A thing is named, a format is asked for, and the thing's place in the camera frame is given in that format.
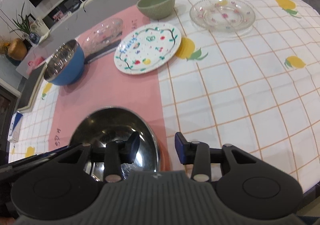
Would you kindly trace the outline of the black notebook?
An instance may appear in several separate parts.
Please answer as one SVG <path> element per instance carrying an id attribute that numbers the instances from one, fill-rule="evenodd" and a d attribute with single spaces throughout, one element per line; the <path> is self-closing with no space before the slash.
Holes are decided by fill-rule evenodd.
<path id="1" fill-rule="evenodd" d="M 19 113 L 32 111 L 40 86 L 43 82 L 43 75 L 46 70 L 46 66 L 47 63 L 44 62 L 40 66 L 37 66 L 37 68 L 35 68 L 29 75 L 17 106 L 17 111 Z"/>

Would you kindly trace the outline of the potted plant in blue vase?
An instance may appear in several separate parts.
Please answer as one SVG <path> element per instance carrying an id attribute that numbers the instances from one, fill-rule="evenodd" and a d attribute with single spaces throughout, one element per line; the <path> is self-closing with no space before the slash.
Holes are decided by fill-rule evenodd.
<path id="1" fill-rule="evenodd" d="M 24 6 L 25 3 L 23 3 L 20 14 L 16 12 L 16 19 L 12 20 L 15 28 L 12 29 L 11 32 L 20 31 L 29 37 L 32 44 L 37 45 L 41 37 L 31 30 L 29 16 L 23 15 Z"/>

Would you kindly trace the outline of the checkered lemon tablecloth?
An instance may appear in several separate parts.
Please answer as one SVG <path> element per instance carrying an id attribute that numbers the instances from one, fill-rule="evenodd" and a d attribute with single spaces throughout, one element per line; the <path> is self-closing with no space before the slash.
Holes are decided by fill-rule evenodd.
<path id="1" fill-rule="evenodd" d="M 120 72 L 114 55 L 86 66 L 71 86 L 42 83 L 22 118 L 9 161 L 68 144 L 80 122 L 107 106 L 135 111 L 152 127 L 165 169 L 181 170 L 180 131 L 213 148 L 233 144 L 293 176 L 319 182 L 319 11 L 302 0 L 242 0 L 255 11 L 248 33 L 215 33 L 189 16 L 200 0 L 176 0 L 167 22 L 182 46 L 159 69 Z"/>

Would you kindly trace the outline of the green ceramic bowl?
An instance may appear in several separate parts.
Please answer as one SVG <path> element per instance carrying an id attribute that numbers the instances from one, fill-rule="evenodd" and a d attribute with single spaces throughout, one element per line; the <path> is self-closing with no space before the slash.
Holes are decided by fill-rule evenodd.
<path id="1" fill-rule="evenodd" d="M 136 3 L 138 10 L 152 20 L 168 17 L 174 10 L 175 0 L 139 0 Z"/>

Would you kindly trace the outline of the steel bowl orange outside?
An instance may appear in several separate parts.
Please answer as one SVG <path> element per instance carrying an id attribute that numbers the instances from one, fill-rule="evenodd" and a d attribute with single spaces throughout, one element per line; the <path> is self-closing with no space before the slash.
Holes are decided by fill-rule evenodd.
<path id="1" fill-rule="evenodd" d="M 127 179 L 131 171 L 160 171 L 161 151 L 156 134 L 143 118 L 123 107 L 109 106 L 87 116 L 72 134 L 69 145 L 92 146 L 90 174 L 102 181 L 103 149 L 111 142 L 126 141 L 134 131 L 139 133 L 140 146 L 134 162 L 121 165 L 123 179 Z"/>

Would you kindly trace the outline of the white fruity painted plate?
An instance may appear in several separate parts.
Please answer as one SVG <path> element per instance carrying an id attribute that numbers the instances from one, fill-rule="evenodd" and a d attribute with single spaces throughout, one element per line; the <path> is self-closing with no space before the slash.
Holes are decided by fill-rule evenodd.
<path id="1" fill-rule="evenodd" d="M 149 23 L 125 36 L 114 53 L 116 68 L 125 74 L 149 73 L 163 66 L 177 52 L 182 34 L 165 22 Z"/>

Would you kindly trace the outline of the clear glass plate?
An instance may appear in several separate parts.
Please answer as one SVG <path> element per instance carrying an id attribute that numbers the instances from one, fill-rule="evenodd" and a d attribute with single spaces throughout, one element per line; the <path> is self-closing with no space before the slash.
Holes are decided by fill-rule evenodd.
<path id="1" fill-rule="evenodd" d="M 120 18 L 106 19 L 90 29 L 78 39 L 86 54 L 97 52 L 114 42 L 122 35 L 123 20 Z"/>
<path id="2" fill-rule="evenodd" d="M 189 16 L 195 25 L 220 33 L 247 30 L 256 20 L 253 8 L 241 0 L 201 0 L 191 7 Z"/>

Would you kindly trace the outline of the blue white box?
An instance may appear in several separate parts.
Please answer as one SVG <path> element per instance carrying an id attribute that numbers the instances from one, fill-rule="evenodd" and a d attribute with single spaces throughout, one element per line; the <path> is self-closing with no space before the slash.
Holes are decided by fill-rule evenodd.
<path id="1" fill-rule="evenodd" d="M 18 142 L 21 123 L 22 123 L 22 117 L 23 117 L 23 114 L 19 112 L 15 112 L 12 115 L 10 126 L 9 126 L 8 142 L 11 142 L 11 143 Z"/>

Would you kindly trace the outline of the golden vase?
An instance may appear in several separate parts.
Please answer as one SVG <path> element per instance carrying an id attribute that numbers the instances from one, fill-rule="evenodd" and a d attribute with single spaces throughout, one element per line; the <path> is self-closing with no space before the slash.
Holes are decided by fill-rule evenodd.
<path id="1" fill-rule="evenodd" d="M 16 38 L 12 40 L 8 47 L 7 54 L 10 58 L 22 61 L 24 57 L 27 55 L 27 48 L 22 39 Z"/>

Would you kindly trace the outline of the pink storage box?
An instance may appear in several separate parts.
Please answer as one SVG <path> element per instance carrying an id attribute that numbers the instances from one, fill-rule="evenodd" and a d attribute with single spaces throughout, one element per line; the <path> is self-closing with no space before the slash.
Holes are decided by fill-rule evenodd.
<path id="1" fill-rule="evenodd" d="M 29 68 L 37 68 L 45 59 L 43 57 L 36 57 L 33 60 L 28 62 Z"/>

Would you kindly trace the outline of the steel bowl blue outside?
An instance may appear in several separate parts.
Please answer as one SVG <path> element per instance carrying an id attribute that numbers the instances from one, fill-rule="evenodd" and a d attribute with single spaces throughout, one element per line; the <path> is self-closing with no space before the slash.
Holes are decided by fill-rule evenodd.
<path id="1" fill-rule="evenodd" d="M 79 43 L 73 39 L 60 46 L 47 63 L 44 80 L 57 86 L 76 82 L 83 74 L 85 55 Z"/>

